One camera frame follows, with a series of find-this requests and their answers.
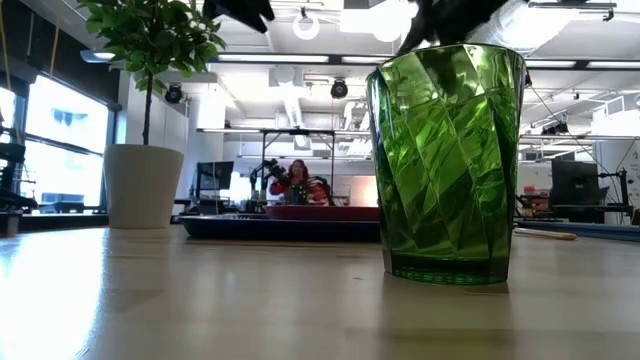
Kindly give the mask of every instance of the faceted glass tumbler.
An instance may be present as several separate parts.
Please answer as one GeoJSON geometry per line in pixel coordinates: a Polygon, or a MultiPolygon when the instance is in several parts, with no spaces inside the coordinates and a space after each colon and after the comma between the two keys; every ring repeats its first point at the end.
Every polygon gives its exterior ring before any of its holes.
{"type": "Polygon", "coordinates": [[[367,80],[385,268],[507,280],[526,64],[492,45],[394,58],[367,80]]]}

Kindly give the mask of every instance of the glass base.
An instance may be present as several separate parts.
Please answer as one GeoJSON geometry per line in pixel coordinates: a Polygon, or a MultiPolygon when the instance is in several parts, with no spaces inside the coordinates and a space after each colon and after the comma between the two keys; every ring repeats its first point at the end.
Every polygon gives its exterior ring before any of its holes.
{"type": "Polygon", "coordinates": [[[488,285],[507,281],[508,259],[452,260],[392,255],[391,273],[415,281],[445,285],[488,285]]]}

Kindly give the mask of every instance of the white plant pot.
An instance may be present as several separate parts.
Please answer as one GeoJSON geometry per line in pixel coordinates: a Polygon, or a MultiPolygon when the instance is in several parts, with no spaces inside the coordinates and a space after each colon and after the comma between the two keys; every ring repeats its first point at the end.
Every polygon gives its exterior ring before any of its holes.
{"type": "Polygon", "coordinates": [[[111,145],[104,153],[109,226],[160,229],[170,224],[184,155],[144,145],[111,145]]]}

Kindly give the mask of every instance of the woman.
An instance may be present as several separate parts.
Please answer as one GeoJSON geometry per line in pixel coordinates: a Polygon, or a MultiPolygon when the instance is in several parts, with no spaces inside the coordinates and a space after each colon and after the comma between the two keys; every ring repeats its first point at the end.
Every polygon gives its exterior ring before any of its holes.
{"type": "Polygon", "coordinates": [[[328,205],[322,182],[310,179],[304,161],[298,159],[289,167],[286,183],[275,180],[269,188],[271,195],[284,194],[289,205],[328,205]]]}

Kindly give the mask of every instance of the plant stem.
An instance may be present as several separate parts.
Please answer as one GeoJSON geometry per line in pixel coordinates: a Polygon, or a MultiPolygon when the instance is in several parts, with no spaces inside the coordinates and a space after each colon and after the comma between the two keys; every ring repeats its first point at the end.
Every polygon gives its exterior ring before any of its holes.
{"type": "Polygon", "coordinates": [[[149,84],[147,84],[147,102],[144,109],[144,130],[142,130],[142,142],[149,145],[149,118],[151,116],[151,95],[153,95],[153,74],[149,71],[149,84]]]}

